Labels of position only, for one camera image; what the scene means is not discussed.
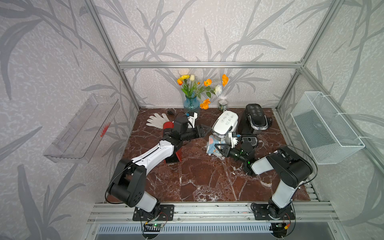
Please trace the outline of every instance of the red object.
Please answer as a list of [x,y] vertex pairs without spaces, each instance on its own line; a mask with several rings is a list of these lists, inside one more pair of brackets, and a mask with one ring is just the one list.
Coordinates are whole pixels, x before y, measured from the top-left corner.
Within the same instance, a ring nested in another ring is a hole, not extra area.
[[[165,122],[163,124],[163,135],[166,131],[166,129],[169,129],[169,128],[173,128],[173,122]],[[179,162],[181,162],[181,148],[176,152],[176,156],[177,156],[177,159],[179,160]]]
[[105,133],[107,132],[107,130],[108,130],[110,125],[111,125],[111,123],[108,123],[107,125],[104,126],[103,131],[101,132],[100,137],[103,137],[105,135]]

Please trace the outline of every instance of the white glove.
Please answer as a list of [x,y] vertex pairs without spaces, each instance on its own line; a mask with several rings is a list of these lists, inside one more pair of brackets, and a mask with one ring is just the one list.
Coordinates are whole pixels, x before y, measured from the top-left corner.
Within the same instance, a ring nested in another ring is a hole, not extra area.
[[163,117],[161,117],[158,113],[155,113],[154,115],[155,116],[149,116],[150,119],[147,119],[147,122],[149,122],[147,125],[163,129],[163,124],[169,122],[167,115],[165,113],[162,114]]

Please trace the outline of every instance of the leaf pattern wallpaper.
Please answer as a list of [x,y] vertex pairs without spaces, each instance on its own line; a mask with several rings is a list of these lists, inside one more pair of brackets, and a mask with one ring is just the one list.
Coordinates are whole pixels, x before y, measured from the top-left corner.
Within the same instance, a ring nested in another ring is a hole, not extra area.
[[[299,61],[331,1],[94,1],[119,61]],[[274,107],[293,69],[125,69],[141,106],[182,107],[176,80],[230,81],[229,106]],[[214,98],[212,106],[218,106]]]
[[[345,0],[306,64],[382,153],[383,16],[383,0]],[[301,77],[280,114],[293,142],[306,148],[290,117],[304,91],[313,91],[313,88]],[[332,202],[349,239],[382,239],[384,176],[362,151],[339,164],[319,166],[314,183],[322,200]]]
[[[83,1],[0,1],[0,17],[0,239],[78,239],[137,110]],[[91,93],[121,105],[94,157],[43,157]]]

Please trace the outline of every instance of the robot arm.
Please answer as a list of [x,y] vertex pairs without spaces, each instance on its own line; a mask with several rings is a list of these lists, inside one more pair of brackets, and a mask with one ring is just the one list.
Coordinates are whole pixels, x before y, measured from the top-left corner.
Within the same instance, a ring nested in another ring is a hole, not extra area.
[[273,219],[280,218],[289,207],[290,200],[297,188],[313,173],[313,168],[305,159],[284,146],[273,153],[253,162],[253,153],[233,149],[227,144],[216,144],[215,147],[225,157],[244,162],[244,170],[250,170],[259,175],[275,169],[280,176],[280,183],[276,192],[268,201],[268,214]]
[[156,146],[133,159],[121,159],[107,189],[108,193],[129,207],[143,209],[150,218],[158,216],[160,202],[145,191],[146,175],[164,159],[174,157],[185,140],[207,135],[210,127],[194,126],[195,118],[196,115],[176,118],[174,128],[168,129]]

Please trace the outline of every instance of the cloth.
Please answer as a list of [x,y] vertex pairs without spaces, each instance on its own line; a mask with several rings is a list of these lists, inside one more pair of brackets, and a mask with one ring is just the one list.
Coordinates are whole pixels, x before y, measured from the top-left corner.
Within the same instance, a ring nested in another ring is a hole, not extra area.
[[210,135],[209,136],[209,139],[208,139],[208,142],[207,142],[207,151],[206,153],[208,153],[209,156],[211,156],[211,154],[221,158],[221,159],[224,159],[223,155],[221,155],[221,153],[215,148],[215,144],[224,144],[225,141],[217,141],[216,139],[214,139],[214,136],[213,135]]
[[161,117],[158,113],[155,113],[154,116],[149,116],[150,119],[147,119],[147,126],[157,127],[163,129],[163,124],[169,122],[169,119],[165,113]]

